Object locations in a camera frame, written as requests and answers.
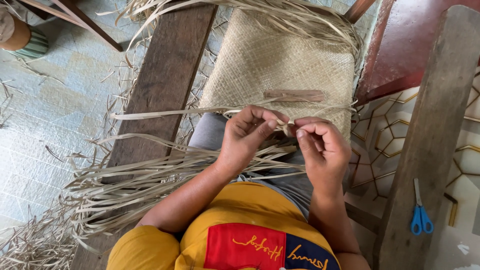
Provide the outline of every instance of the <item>navy blue patch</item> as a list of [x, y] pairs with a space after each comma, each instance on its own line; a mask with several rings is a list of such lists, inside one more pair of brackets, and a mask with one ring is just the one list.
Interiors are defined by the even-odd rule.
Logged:
[[340, 270], [340, 266], [321, 246], [287, 233], [285, 269]]

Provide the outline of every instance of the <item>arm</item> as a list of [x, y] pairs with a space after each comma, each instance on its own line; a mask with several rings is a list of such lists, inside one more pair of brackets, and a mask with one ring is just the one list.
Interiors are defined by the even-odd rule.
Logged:
[[260, 144], [273, 132], [277, 119], [288, 117], [265, 108], [248, 106], [227, 122], [217, 161], [155, 205], [137, 226], [161, 231], [185, 230], [230, 180], [247, 167]]
[[367, 261], [350, 225], [343, 200], [342, 179], [351, 155], [350, 145], [328, 120], [295, 120], [297, 139], [313, 185], [308, 223], [330, 244], [342, 269], [368, 270]]

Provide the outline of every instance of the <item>scissors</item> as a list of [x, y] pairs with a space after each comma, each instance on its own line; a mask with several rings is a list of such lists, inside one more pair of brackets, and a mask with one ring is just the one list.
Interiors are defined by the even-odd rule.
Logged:
[[433, 232], [433, 223], [428, 218], [427, 212], [425, 212], [425, 208], [421, 203], [418, 178], [413, 179], [413, 185], [415, 186], [417, 205], [413, 209], [413, 219], [410, 225], [410, 230], [414, 235], [420, 235], [422, 230], [426, 233], [431, 233]]

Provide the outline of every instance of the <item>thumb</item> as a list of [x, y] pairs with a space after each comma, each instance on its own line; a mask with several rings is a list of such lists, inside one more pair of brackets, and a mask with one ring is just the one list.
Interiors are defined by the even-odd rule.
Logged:
[[259, 147], [260, 144], [273, 133], [276, 125], [276, 120], [265, 121], [260, 126], [258, 126], [252, 133], [247, 135], [245, 139], [249, 142], [250, 145], [255, 145], [255, 147]]
[[320, 155], [317, 147], [315, 146], [312, 136], [310, 136], [307, 131], [301, 128], [298, 129], [297, 140], [299, 142], [302, 155], [305, 159], [305, 163], [308, 163], [310, 160], [320, 161], [323, 159], [322, 155]]

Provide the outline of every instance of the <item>scissor blade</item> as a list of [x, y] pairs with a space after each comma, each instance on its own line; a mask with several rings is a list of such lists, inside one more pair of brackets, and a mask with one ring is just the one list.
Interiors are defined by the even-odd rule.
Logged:
[[415, 197], [417, 198], [417, 205], [422, 206], [421, 199], [420, 199], [420, 189], [419, 189], [419, 179], [413, 179], [413, 185], [415, 186]]

